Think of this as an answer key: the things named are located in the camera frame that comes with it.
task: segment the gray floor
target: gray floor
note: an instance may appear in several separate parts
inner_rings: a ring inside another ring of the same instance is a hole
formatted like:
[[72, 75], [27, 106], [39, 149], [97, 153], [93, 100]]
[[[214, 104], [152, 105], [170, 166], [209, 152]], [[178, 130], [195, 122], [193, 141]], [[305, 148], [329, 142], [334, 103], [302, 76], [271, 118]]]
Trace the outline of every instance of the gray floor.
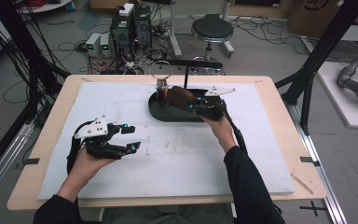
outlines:
[[[51, 49], [62, 64], [72, 74], [85, 74], [84, 67], [86, 61], [80, 54], [58, 49], [70, 49], [77, 41], [85, 40], [86, 35], [93, 32], [105, 32], [110, 23], [110, 15], [99, 14], [89, 11], [86, 7], [74, 13], [68, 13], [63, 9], [41, 13], [39, 19], [46, 22], [73, 21], [61, 25], [48, 25], [41, 23], [40, 27]], [[179, 34], [190, 34], [188, 29], [191, 26], [191, 17], [177, 19], [177, 27], [183, 28]], [[285, 21], [278, 21], [282, 27], [270, 25], [272, 33], [282, 33], [288, 36], [285, 28]], [[224, 51], [218, 46], [213, 45], [213, 57], [223, 63], [228, 75], [247, 75], [247, 76], [269, 76], [274, 81], [281, 80], [297, 71], [307, 60], [307, 54], [302, 43], [293, 38], [288, 41], [294, 43], [297, 53], [292, 45], [275, 45], [265, 40], [259, 40], [254, 35], [263, 38], [260, 28], [250, 30], [250, 25], [242, 26], [248, 32], [235, 29], [235, 34], [230, 40], [236, 52], [228, 58]], [[278, 35], [268, 34], [268, 38], [277, 38]], [[206, 44], [191, 35], [179, 35], [178, 41], [183, 59], [192, 59], [195, 56], [203, 55]], [[349, 61], [358, 56], [358, 48], [353, 43], [340, 43], [332, 53], [330, 61], [343, 60]], [[183, 74], [183, 70], [176, 70], [175, 74]], [[10, 86], [21, 81], [16, 76], [14, 67], [5, 55], [0, 53], [0, 139], [8, 130], [14, 119], [20, 114], [25, 103], [12, 104], [3, 100], [3, 95]], [[9, 89], [5, 99], [10, 102], [19, 102], [26, 99], [23, 84], [16, 85]], [[21, 163], [25, 150], [36, 139], [39, 129], [34, 131], [33, 137], [24, 147], [20, 156], [16, 159], [13, 167], [9, 170], [5, 178], [0, 183], [0, 223], [32, 223], [34, 211], [9, 211], [6, 203], [13, 190], [17, 179], [21, 174], [21, 169], [16, 169], [16, 164]], [[312, 101], [310, 108], [310, 136], [315, 145], [321, 162], [337, 195], [338, 202], [344, 212], [348, 223], [358, 223], [358, 129], [347, 128], [343, 119], [338, 114], [332, 101], [328, 97], [324, 87], [318, 78], [315, 78]], [[317, 214], [309, 209], [300, 209], [300, 206], [310, 206], [310, 201], [276, 202], [283, 210], [283, 217], [287, 223], [331, 223], [328, 213], [320, 210]], [[315, 201], [315, 206], [325, 207], [322, 201]], [[82, 214], [85, 218], [96, 219], [98, 210], [83, 209]]]

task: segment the black stool seat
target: black stool seat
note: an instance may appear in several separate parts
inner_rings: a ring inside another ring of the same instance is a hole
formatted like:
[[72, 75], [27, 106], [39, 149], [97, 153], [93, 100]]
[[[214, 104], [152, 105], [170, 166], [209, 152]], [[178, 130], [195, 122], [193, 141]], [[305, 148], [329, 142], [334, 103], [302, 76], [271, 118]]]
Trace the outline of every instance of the black stool seat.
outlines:
[[228, 21], [218, 17], [204, 17], [193, 22], [191, 33], [207, 42], [223, 43], [232, 37], [234, 28]]

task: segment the white power adapter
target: white power adapter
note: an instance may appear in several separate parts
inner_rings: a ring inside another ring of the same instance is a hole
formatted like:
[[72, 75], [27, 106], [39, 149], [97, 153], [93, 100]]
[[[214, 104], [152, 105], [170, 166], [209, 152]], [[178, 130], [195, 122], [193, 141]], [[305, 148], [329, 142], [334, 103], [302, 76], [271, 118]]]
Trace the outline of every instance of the white power adapter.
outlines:
[[121, 9], [119, 12], [118, 12], [118, 15], [120, 16], [130, 16], [130, 14], [132, 13], [133, 11], [133, 4], [131, 3], [126, 3], [124, 4], [124, 8], [125, 9]]

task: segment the white platform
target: white platform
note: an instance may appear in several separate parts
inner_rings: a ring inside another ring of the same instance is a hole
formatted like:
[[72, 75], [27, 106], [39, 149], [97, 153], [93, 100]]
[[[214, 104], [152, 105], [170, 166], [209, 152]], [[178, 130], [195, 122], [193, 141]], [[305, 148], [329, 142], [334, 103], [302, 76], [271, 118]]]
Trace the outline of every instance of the white platform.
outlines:
[[[319, 69], [319, 78], [346, 125], [358, 128], [358, 98], [353, 91], [337, 85], [338, 74], [347, 65], [347, 63], [324, 63]], [[358, 82], [358, 67], [352, 79]]]
[[[222, 98], [242, 131], [268, 191], [272, 194], [294, 192], [255, 85], [218, 87], [236, 89]], [[106, 115], [114, 124], [128, 123], [136, 127], [135, 133], [115, 135], [110, 144], [142, 143], [136, 154], [104, 167], [83, 189], [80, 198], [230, 195], [224, 151], [210, 127], [201, 122], [154, 119], [147, 105], [154, 88], [155, 83], [84, 83], [51, 155], [38, 199], [50, 198], [66, 178], [66, 157], [75, 129], [101, 115]]]

